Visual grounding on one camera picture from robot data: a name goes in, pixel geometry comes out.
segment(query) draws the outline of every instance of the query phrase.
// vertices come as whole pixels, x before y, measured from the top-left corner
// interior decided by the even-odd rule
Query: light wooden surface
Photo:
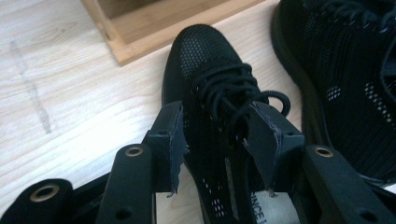
[[[301,99],[269,39],[277,0],[215,25],[262,90],[285,92],[301,127]],[[0,1],[0,216],[30,185],[64,178],[77,188],[109,172],[140,143],[161,108],[170,46],[119,67],[79,0]],[[158,223],[203,223],[183,166],[179,194],[157,197]]]
[[[120,65],[171,44],[189,24],[213,24],[262,1],[143,0],[121,4],[120,0],[108,0],[104,4],[103,1],[81,0]],[[123,5],[131,10],[115,10],[112,5]]]

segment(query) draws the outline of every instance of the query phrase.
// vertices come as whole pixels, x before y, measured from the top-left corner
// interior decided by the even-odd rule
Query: black shoe
[[[396,10],[373,0],[281,0],[277,57],[304,95],[308,144],[339,150],[366,179],[396,176]]]
[[[163,103],[182,100],[189,150],[185,163],[206,224],[261,221],[251,197],[264,186],[243,144],[252,102],[268,104],[271,96],[284,103],[287,115],[289,99],[279,92],[260,92],[251,67],[219,31],[194,25],[176,38],[164,74]]]

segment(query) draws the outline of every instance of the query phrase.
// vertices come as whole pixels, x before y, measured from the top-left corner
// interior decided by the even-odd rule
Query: wooden frame
[[[263,0],[81,0],[123,66],[172,43],[185,27],[213,24]]]

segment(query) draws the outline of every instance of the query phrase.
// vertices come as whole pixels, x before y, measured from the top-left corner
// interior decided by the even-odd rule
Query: shoe sole
[[[275,54],[292,80],[299,86],[303,94],[303,132],[307,144],[320,144],[332,147],[326,128],[325,116],[321,101],[313,81],[294,57],[291,50],[284,44],[281,28],[280,4],[274,12],[271,24],[271,39]]]

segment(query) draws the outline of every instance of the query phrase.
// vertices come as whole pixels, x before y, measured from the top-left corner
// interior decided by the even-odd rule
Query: shoelace
[[[231,142],[245,137],[239,136],[236,128],[240,128],[237,124],[241,119],[246,120],[253,101],[269,104],[269,98],[274,97],[283,104],[282,115],[286,117],[290,112],[289,98],[278,91],[261,92],[251,70],[246,63],[217,66],[205,70],[192,83],[192,91],[201,100],[202,108],[221,132],[225,129]]]
[[[378,17],[374,12],[369,11],[361,3],[346,1],[346,0],[332,0],[324,3],[321,7],[321,11],[330,11],[332,13],[333,20],[341,16],[347,18],[347,23],[354,23],[357,18],[361,19],[361,26],[367,27],[370,22],[378,20]],[[379,19],[378,30],[379,32],[385,32],[388,30],[387,23],[391,19],[396,18],[396,7],[393,10],[387,12],[382,18]]]

